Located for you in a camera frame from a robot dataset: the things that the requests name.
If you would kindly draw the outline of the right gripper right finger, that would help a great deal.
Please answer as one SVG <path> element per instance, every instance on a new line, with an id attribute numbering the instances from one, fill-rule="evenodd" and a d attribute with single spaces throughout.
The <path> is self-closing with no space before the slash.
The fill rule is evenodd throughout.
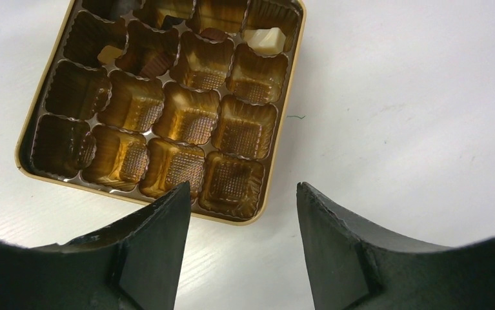
<path id="1" fill-rule="evenodd" d="M 296 191 L 316 309 L 495 309 L 495 237 L 461 247 L 416 240 Z"/>

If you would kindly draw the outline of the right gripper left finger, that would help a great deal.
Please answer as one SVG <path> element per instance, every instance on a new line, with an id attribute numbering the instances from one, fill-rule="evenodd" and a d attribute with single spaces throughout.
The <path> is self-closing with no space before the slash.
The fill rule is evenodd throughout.
<path id="1" fill-rule="evenodd" d="M 0 242 L 0 309 L 173 309 L 190 185 L 59 245 Z"/>

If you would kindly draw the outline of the gold chocolate box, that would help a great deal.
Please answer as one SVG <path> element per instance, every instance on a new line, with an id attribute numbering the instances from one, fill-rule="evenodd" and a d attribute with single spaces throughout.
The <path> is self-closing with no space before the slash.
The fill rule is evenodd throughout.
<path id="1" fill-rule="evenodd" d="M 306 21 L 302 1 L 142 1 L 107 19 L 109 1 L 71 1 L 15 150 L 37 180 L 134 203 L 190 184 L 192 214 L 232 225 L 267 206 Z M 279 27 L 282 53 L 245 30 Z M 101 65 L 105 45 L 123 50 Z M 138 76 L 160 53 L 162 76 Z"/>

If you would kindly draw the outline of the brown ridged chocolate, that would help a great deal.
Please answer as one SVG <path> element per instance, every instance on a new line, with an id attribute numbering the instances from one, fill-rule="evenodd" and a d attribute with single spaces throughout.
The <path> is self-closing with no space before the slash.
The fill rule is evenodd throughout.
<path id="1" fill-rule="evenodd" d="M 142 78 L 154 79 L 158 76 L 162 76 L 169 70 L 175 61 L 175 55 L 168 53 L 160 53 L 150 58 L 145 65 L 143 65 L 138 76 Z"/>

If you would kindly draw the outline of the tan chocolate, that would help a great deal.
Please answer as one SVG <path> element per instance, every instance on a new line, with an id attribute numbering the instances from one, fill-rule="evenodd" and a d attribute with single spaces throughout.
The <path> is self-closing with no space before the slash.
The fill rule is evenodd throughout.
<path id="1" fill-rule="evenodd" d="M 97 60 L 101 65 L 113 63 L 123 53 L 123 50 L 112 45 L 105 45 L 97 55 Z"/>

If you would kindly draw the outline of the white chocolate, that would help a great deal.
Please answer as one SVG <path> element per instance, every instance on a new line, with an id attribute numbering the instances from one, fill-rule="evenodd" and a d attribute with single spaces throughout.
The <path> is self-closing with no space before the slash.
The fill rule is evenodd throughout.
<path id="1" fill-rule="evenodd" d="M 286 38 L 279 27 L 245 30 L 243 32 L 243 39 L 251 49 L 268 56 L 282 53 Z"/>

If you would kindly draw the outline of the dark striped chocolate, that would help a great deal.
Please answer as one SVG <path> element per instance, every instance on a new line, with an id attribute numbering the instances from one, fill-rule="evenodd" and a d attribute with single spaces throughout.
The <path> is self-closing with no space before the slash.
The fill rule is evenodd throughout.
<path id="1" fill-rule="evenodd" d="M 116 20 L 141 7 L 142 0 L 112 0 L 108 2 L 107 19 Z"/>

